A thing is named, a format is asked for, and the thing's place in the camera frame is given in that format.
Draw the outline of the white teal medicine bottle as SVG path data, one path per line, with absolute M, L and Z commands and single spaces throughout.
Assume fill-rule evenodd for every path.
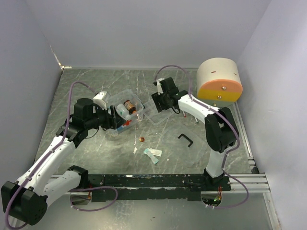
M 125 119 L 126 119 L 127 116 L 129 116 L 128 110 L 126 109 L 126 107 L 122 103 L 117 106 L 117 112 L 121 117 L 123 117 Z

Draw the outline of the brown orange medicine bottle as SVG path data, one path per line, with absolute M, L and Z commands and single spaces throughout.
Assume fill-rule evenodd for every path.
M 136 106 L 130 100 L 126 100 L 123 105 L 126 107 L 130 115 L 137 112 Z

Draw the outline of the clear plastic medicine box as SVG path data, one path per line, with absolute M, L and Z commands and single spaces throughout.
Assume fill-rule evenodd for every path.
M 139 97 L 130 89 L 125 89 L 110 96 L 107 106 L 108 109 L 110 109 L 110 106 L 114 106 L 119 117 L 125 120 L 122 125 L 117 125 L 116 129 L 109 130 L 112 136 L 117 136 L 127 129 L 134 127 L 143 119 L 144 105 Z

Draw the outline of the teal dotted bandage packet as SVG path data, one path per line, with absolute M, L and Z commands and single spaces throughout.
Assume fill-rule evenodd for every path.
M 159 160 L 151 153 L 149 149 L 145 149 L 143 153 L 151 159 L 153 164 L 157 164 L 159 162 Z

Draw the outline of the white bandage wrapper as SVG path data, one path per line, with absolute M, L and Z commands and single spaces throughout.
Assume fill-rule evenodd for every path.
M 162 151 L 158 149 L 152 149 L 152 148 L 147 148 L 147 150 L 153 154 L 154 156 L 161 157 L 162 156 Z

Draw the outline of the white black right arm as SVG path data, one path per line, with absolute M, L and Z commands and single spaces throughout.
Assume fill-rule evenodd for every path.
M 221 181 L 228 154 L 239 147 L 239 132 L 230 109 L 210 106 L 194 97 L 191 91 L 180 91 L 171 77 L 155 77 L 154 85 L 157 92 L 152 94 L 152 99 L 159 113 L 173 109 L 191 114 L 204 123 L 206 142 L 211 148 L 204 176 L 212 184 Z

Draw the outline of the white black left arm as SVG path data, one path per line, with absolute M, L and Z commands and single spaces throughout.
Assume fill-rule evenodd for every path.
M 9 216 L 25 225 L 35 225 L 44 216 L 47 208 L 70 190 L 88 190 L 89 172 L 79 166 L 71 166 L 53 182 L 49 179 L 65 158 L 73 153 L 87 138 L 91 129 L 114 129 L 117 124 L 116 110 L 107 108 L 109 94 L 99 92 L 93 99 L 81 98 L 68 112 L 67 119 L 53 138 L 51 144 L 15 182 L 7 181 L 1 188 L 5 224 L 9 229 Z

